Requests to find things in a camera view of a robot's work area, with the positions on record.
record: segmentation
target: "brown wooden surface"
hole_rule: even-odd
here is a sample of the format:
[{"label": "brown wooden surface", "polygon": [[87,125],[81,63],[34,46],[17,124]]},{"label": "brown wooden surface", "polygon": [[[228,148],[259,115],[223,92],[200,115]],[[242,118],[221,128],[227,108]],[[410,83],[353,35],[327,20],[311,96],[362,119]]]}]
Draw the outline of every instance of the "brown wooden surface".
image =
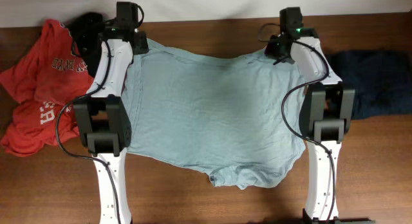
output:
[{"label": "brown wooden surface", "polygon": [[[411,14],[305,17],[327,53],[349,49],[412,50]],[[264,47],[258,28],[277,19],[148,23],[142,30],[166,45],[215,57],[235,57]],[[0,29],[0,69],[15,64],[40,28]],[[0,87],[0,136],[17,106]],[[353,121],[337,166],[341,218],[379,223],[412,220],[412,116]],[[79,139],[66,143],[86,153]],[[308,188],[307,151],[273,189],[214,188],[205,174],[129,154],[127,199],[135,223],[246,223],[298,218]],[[18,158],[0,151],[0,223],[98,223],[100,206],[93,163],[58,147]]]}]

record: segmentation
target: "folded fabric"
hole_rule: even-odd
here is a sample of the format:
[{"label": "folded fabric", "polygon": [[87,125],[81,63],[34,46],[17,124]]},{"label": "folded fabric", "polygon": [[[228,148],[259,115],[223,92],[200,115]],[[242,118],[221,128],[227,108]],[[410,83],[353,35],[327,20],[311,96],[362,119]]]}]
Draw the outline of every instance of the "folded fabric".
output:
[{"label": "folded fabric", "polygon": [[[304,151],[281,118],[281,101],[303,83],[297,66],[273,66],[263,51],[217,59],[148,40],[127,70],[122,100],[129,153],[209,175],[213,186],[276,186]],[[299,131],[303,92],[285,106]]]},{"label": "folded fabric", "polygon": [[333,70],[355,88],[353,119],[412,114],[409,56],[399,51],[351,50],[329,55]]},{"label": "folded fabric", "polygon": [[[29,53],[0,74],[0,83],[21,104],[0,141],[9,153],[28,156],[44,144],[56,144],[57,113],[93,82],[84,61],[71,54],[71,41],[64,25],[48,19]],[[68,109],[62,117],[63,140],[79,135],[72,113]]]}]

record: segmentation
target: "white wall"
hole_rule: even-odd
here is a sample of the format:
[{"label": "white wall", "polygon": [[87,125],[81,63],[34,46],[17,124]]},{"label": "white wall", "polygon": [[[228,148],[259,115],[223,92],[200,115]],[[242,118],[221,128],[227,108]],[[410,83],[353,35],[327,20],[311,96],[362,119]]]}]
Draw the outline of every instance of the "white wall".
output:
[{"label": "white wall", "polygon": [[37,26],[45,18],[67,21],[88,11],[115,16],[116,1],[141,5],[145,21],[277,17],[300,6],[304,15],[407,12],[412,0],[0,0],[0,27]]}]

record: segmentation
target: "navy blue cloth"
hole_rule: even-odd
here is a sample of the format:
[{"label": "navy blue cloth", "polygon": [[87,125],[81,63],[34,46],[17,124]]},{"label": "navy blue cloth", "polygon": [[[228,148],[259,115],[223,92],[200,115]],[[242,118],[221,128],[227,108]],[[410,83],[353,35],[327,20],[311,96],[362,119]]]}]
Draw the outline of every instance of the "navy blue cloth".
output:
[{"label": "navy blue cloth", "polygon": [[352,119],[412,113],[412,76],[408,54],[351,50],[327,59],[345,84],[356,89]]}]

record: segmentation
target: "red cloth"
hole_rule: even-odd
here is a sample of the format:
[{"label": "red cloth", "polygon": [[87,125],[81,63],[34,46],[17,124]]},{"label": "red cloth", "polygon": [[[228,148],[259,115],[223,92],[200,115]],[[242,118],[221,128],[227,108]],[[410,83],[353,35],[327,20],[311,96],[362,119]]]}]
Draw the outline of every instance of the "red cloth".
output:
[{"label": "red cloth", "polygon": [[[84,61],[71,54],[71,41],[67,28],[48,19],[30,52],[0,74],[0,83],[21,104],[0,141],[7,152],[28,156],[44,144],[57,145],[55,117],[93,82]],[[62,141],[79,135],[71,108],[63,114],[59,131]]]}]

